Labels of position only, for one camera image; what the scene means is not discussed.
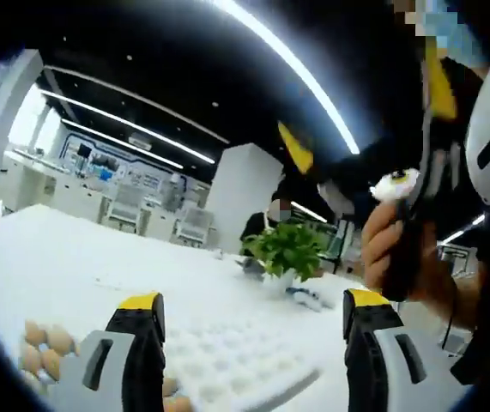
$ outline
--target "office room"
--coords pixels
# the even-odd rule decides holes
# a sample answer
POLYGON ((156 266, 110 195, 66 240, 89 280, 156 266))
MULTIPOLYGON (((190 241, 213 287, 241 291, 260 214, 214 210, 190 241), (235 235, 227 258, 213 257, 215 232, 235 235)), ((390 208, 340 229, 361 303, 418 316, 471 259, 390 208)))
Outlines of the office room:
POLYGON ((437 410, 469 390, 449 368, 471 328, 414 299, 414 279, 399 296, 373 282, 390 264, 368 233, 388 205, 386 230, 433 221, 430 256, 476 277, 488 203, 463 142, 484 77, 436 58, 460 108, 442 131, 462 136, 437 152, 431 77, 391 2, 245 3, 22 7, 0 37, 0 367, 22 402, 405 410, 403 345, 437 366, 415 387, 444 393, 437 410), (378 356, 355 352, 369 327, 382 384, 355 363, 378 356))

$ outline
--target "cable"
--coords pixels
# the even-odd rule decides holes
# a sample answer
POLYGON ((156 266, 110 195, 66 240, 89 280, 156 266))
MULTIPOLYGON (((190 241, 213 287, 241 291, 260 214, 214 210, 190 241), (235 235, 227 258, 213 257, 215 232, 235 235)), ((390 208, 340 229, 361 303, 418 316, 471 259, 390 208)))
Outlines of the cable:
POLYGON ((445 349, 445 345, 447 344, 447 339, 449 338, 449 333, 451 332, 452 320, 454 318, 458 306, 457 301, 458 301, 458 286, 457 283, 454 282, 454 279, 452 279, 452 312, 451 312, 451 317, 449 318, 449 325, 447 326, 447 331, 445 332, 445 338, 443 339, 443 344, 441 345, 442 349, 445 349))

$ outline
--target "ceiling light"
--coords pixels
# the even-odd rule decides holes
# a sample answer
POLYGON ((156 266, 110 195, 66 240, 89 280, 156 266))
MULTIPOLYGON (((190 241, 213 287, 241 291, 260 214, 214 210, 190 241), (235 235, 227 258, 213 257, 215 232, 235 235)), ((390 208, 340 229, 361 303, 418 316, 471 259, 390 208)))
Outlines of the ceiling light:
POLYGON ((152 159, 155 159, 157 161, 163 161, 165 162, 167 165, 170 165, 170 166, 173 166, 173 167, 176 167, 177 169, 183 169, 184 167, 182 165, 180 165, 179 163, 176 163, 175 161, 170 161, 168 159, 165 159, 164 157, 161 157, 161 156, 158 156, 157 154, 154 154, 154 153, 151 153, 151 152, 148 152, 147 150, 143 150, 142 148, 137 148, 136 146, 132 146, 130 143, 127 143, 127 142, 123 142, 121 140, 118 140, 114 137, 111 137, 111 136, 108 136, 104 133, 100 133, 99 131, 97 130, 94 130, 94 129, 90 129, 88 127, 85 127, 85 126, 82 126, 78 123, 75 123, 75 122, 71 122, 70 120, 67 120, 65 118, 62 118, 62 122, 66 123, 66 124, 69 124, 71 126, 74 126, 78 129, 82 129, 82 130, 85 130, 87 131, 88 133, 92 133, 92 134, 95 134, 96 136, 100 136, 100 137, 103 137, 104 139, 106 140, 109 140, 111 142, 115 142, 116 144, 120 145, 120 146, 125 146, 126 148, 131 148, 132 150, 135 150, 136 152, 139 152, 141 153, 142 155, 146 155, 148 157, 151 157, 152 159))
POLYGON ((302 206, 299 203, 291 202, 290 204, 292 204, 296 209, 301 210, 302 212, 308 214, 311 217, 314 217, 315 219, 317 219, 318 221, 321 221, 322 223, 326 223, 327 222, 327 220, 324 217, 318 215, 315 212, 312 212, 311 210, 309 210, 308 208, 305 208, 304 206, 302 206))
POLYGON ((53 92, 48 92, 46 90, 40 90, 40 92, 42 94, 47 95, 47 96, 55 97, 56 99, 67 101, 67 102, 69 102, 69 103, 71 103, 73 105, 76 105, 76 106, 79 106, 79 107, 83 107, 83 108, 85 108, 85 109, 87 109, 87 110, 89 110, 91 112, 96 112, 96 113, 101 114, 102 116, 105 116, 107 118, 111 118, 113 120, 117 120, 118 122, 120 122, 122 124, 126 124, 127 126, 133 127, 136 130, 142 131, 143 133, 146 133, 146 134, 148 134, 150 136, 153 136, 153 137, 161 140, 162 142, 171 144, 175 148, 179 148, 181 150, 184 150, 185 152, 189 153, 190 155, 194 155, 194 156, 198 157, 202 161, 206 161, 207 163, 210 163, 211 165, 214 165, 215 164, 214 160, 210 159, 208 156, 205 156, 204 154, 200 154, 199 152, 193 150, 192 148, 188 148, 187 146, 184 146, 182 143, 175 142, 175 141, 169 139, 168 137, 164 137, 164 136, 160 135, 159 133, 155 133, 154 131, 148 130, 145 127, 141 127, 141 126, 138 126, 137 124, 134 124, 132 122, 129 122, 128 120, 126 120, 124 118, 120 118, 119 116, 115 116, 114 114, 110 114, 108 112, 104 112, 103 110, 97 109, 96 107, 85 105, 84 103, 81 103, 80 101, 69 99, 69 98, 67 98, 65 96, 62 96, 61 94, 55 94, 53 92))
POLYGON ((321 85, 315 80, 312 73, 304 66, 300 60, 294 56, 291 50, 277 36, 275 36, 267 27, 253 15, 239 6, 233 0, 212 0, 212 3, 219 9, 232 15, 235 19, 247 26, 256 35, 258 35, 275 53, 290 66, 292 70, 302 79, 306 86, 312 91, 323 109, 327 112, 332 122, 335 124, 338 131, 342 135, 344 142, 348 145, 349 151, 353 155, 359 154, 359 147, 355 143, 354 137, 344 123, 342 116, 336 110, 335 106, 330 101, 330 97, 324 92, 321 85))
POLYGON ((459 238, 460 236, 462 236, 464 234, 464 231, 463 230, 459 230, 458 232, 456 233, 453 233, 451 236, 449 236, 447 239, 443 240, 440 244, 441 245, 446 245, 447 243, 451 242, 452 240, 456 239, 456 238, 459 238))
POLYGON ((471 224, 477 226, 484 220, 485 220, 485 215, 481 215, 477 219, 475 219, 471 224))

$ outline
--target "window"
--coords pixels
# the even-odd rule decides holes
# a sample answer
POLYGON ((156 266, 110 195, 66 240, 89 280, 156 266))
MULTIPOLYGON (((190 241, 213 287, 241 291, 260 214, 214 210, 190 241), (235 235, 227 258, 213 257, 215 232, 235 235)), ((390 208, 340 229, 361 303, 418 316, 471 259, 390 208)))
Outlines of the window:
POLYGON ((8 140, 14 145, 28 146, 33 137, 33 131, 39 120, 39 115, 46 104, 45 98, 34 84, 27 92, 21 103, 14 123, 10 128, 8 140))
POLYGON ((57 112, 53 108, 50 109, 40 129, 35 148, 42 148, 45 151, 45 155, 48 155, 54 145, 54 140, 56 139, 56 134, 61 123, 62 119, 57 112))

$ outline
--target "white table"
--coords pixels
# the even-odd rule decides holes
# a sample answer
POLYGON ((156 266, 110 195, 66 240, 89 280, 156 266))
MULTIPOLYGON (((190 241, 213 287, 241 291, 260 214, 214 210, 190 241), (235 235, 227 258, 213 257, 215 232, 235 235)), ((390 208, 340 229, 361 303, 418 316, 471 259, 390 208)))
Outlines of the white table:
MULTIPOLYGON (((327 276, 342 291, 360 288, 327 276)), ((208 251, 120 233, 43 205, 0 220, 0 342, 14 361, 25 319, 59 323, 82 339, 105 329, 120 301, 152 289, 165 296, 167 327, 247 312, 283 329, 304 353, 321 355, 323 376, 278 410, 347 410, 341 301, 316 313, 268 300, 230 257, 216 260, 208 251)))

